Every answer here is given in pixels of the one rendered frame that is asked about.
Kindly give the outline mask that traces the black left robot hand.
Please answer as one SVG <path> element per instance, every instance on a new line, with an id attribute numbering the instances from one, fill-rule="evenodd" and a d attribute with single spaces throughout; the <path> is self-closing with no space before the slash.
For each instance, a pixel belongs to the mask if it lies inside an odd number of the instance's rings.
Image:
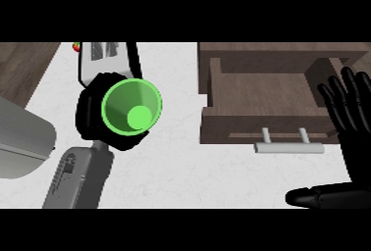
<path id="1" fill-rule="evenodd" d="M 76 127 L 86 140 L 101 140 L 120 151 L 130 150 L 150 134 L 144 131 L 138 135 L 120 135 L 113 132 L 102 119 L 102 101 L 111 87 L 126 79 L 119 73 L 98 74 L 89 86 L 80 93 Z"/>

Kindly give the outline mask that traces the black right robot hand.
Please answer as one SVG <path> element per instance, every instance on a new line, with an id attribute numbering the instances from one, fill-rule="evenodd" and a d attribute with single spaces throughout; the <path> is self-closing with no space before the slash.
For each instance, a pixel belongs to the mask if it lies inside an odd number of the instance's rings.
<path id="1" fill-rule="evenodd" d="M 286 194 L 308 209 L 371 209 L 371 76 L 340 70 L 318 90 L 326 100 L 351 182 L 303 187 Z"/>

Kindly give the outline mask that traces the green cup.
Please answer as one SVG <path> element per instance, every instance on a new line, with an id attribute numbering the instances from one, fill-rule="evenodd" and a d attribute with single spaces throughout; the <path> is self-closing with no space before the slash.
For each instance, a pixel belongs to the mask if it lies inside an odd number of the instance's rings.
<path id="1" fill-rule="evenodd" d="M 163 97 L 156 85 L 142 78 L 122 80 L 102 100 L 102 119 L 119 135 L 139 135 L 157 123 L 163 112 Z"/>

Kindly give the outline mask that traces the brown wooden drawer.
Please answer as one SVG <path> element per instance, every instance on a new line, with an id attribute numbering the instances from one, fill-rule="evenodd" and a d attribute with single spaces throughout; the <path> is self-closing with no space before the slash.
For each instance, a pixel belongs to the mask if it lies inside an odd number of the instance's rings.
<path id="1" fill-rule="evenodd" d="M 318 90 L 343 67 L 339 58 L 320 58 L 303 73 L 225 74 L 222 60 L 209 63 L 210 107 L 296 107 L 323 108 L 326 101 Z"/>
<path id="2" fill-rule="evenodd" d="M 204 107 L 201 144 L 253 144 L 263 141 L 268 128 L 272 142 L 300 142 L 305 128 L 312 142 L 337 144 L 337 132 L 326 108 Z"/>

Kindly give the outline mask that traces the brown wooden drawer front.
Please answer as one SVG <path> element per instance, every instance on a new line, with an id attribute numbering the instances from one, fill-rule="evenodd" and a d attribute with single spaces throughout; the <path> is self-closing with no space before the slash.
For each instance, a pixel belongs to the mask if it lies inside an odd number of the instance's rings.
<path id="1" fill-rule="evenodd" d="M 204 107 L 201 144 L 253 144 L 263 141 L 268 128 L 272 142 L 300 142 L 305 128 L 312 142 L 337 144 L 337 132 L 326 108 Z"/>

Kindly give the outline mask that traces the grey rounded appliance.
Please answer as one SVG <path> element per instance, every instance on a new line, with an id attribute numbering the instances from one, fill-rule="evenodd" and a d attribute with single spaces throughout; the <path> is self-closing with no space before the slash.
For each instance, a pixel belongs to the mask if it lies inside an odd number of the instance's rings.
<path id="1" fill-rule="evenodd" d="M 0 96 L 0 178 L 20 178 L 40 167 L 55 140 L 52 123 Z"/>

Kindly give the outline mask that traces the brown wooden panel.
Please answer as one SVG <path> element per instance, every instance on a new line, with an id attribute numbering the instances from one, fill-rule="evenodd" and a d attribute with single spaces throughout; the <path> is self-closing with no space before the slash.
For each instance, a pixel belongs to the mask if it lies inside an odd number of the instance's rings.
<path id="1" fill-rule="evenodd" d="M 0 96 L 27 107 L 59 42 L 0 42 Z"/>

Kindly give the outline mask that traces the brown wooden cabinet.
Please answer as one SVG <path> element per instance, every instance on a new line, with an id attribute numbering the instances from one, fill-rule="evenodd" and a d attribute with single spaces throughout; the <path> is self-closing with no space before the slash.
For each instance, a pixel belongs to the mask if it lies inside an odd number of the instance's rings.
<path id="1" fill-rule="evenodd" d="M 198 42 L 198 93 L 207 93 L 212 58 L 224 74 L 302 74 L 317 59 L 352 66 L 370 51 L 364 42 Z"/>

